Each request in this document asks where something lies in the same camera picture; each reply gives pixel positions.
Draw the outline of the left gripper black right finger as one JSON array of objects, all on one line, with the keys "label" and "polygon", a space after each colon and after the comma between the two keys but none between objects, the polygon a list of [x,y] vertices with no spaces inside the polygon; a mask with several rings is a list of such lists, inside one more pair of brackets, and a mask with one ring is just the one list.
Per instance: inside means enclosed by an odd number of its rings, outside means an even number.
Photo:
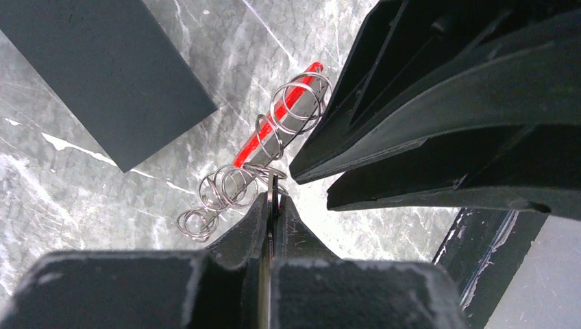
[{"label": "left gripper black right finger", "polygon": [[283,197],[275,229],[274,267],[328,267],[341,260],[301,219],[294,201]]}]

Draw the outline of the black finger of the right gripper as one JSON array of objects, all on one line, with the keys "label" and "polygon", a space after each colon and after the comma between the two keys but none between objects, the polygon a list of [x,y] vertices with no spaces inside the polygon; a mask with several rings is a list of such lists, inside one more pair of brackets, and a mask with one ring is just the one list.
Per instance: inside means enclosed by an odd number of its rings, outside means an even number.
[{"label": "black finger of the right gripper", "polygon": [[580,218],[580,128],[494,127],[431,138],[345,172],[335,211],[403,206],[519,210]]}]

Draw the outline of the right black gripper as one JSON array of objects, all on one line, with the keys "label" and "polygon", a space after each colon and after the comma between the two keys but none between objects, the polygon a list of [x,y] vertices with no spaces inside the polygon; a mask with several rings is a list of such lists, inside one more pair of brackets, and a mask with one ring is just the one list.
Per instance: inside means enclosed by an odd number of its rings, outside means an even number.
[{"label": "right black gripper", "polygon": [[579,123],[579,1],[381,1],[290,173],[305,184],[444,134]]}]

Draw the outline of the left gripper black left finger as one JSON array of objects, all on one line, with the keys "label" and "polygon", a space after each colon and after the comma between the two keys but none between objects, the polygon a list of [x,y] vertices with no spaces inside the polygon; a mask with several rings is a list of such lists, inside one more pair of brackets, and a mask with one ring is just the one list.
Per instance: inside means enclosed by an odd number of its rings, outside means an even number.
[{"label": "left gripper black left finger", "polygon": [[268,218],[267,194],[261,193],[246,215],[206,248],[206,267],[219,271],[257,271]]}]

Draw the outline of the red and white keychain tag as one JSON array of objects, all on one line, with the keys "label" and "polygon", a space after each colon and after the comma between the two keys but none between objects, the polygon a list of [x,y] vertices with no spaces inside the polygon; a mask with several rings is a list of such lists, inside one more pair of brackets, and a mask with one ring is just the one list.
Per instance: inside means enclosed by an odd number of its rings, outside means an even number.
[{"label": "red and white keychain tag", "polygon": [[298,137],[312,131],[326,110],[332,83],[324,66],[313,62],[305,71],[277,88],[266,113],[254,121],[254,130],[230,164],[207,173],[197,188],[200,207],[186,210],[177,220],[178,230],[194,241],[205,242],[216,231],[220,216],[253,204],[260,185],[270,173],[286,174],[271,167]]}]

